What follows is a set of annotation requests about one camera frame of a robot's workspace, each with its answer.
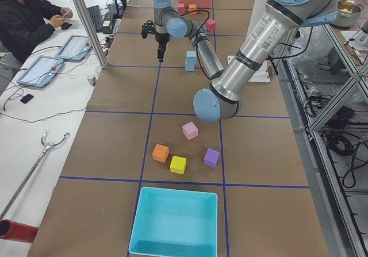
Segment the orange cube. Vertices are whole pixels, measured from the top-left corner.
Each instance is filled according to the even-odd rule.
[[[166,159],[168,157],[168,147],[160,144],[156,144],[156,147],[152,153],[153,159],[160,161],[160,162],[166,162]]]
[[[197,10],[197,5],[196,4],[189,4],[188,5],[188,11],[194,11],[191,14],[197,14],[197,12],[195,10]]]

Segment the plastic bag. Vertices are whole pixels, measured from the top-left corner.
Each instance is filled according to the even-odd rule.
[[[305,49],[311,28],[299,28],[299,31],[301,36],[293,41],[293,46],[295,47],[290,48],[290,55],[296,55]],[[315,26],[313,27],[308,48],[302,54],[290,58],[291,64],[299,70],[300,74],[313,75],[319,70],[321,65],[328,64],[327,55],[332,47],[333,45],[322,26]]]

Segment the metal pot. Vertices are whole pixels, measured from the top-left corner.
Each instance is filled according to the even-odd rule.
[[[332,25],[338,27],[352,27],[363,11],[363,5],[355,0],[339,0],[338,14]]]

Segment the hand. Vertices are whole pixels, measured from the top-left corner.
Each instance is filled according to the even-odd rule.
[[[65,14],[68,10],[70,10],[70,12],[65,16],[65,18],[72,18],[73,17],[73,11],[68,7],[62,7],[62,9],[60,10],[60,13]]]
[[[65,18],[63,18],[60,14],[55,14],[52,18],[50,18],[50,24],[55,29],[57,27],[62,26],[64,22],[65,22]]]

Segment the purple cube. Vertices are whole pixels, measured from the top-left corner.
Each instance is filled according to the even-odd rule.
[[[220,156],[219,152],[215,151],[214,149],[208,148],[203,163],[205,163],[209,167],[215,168],[219,156]]]

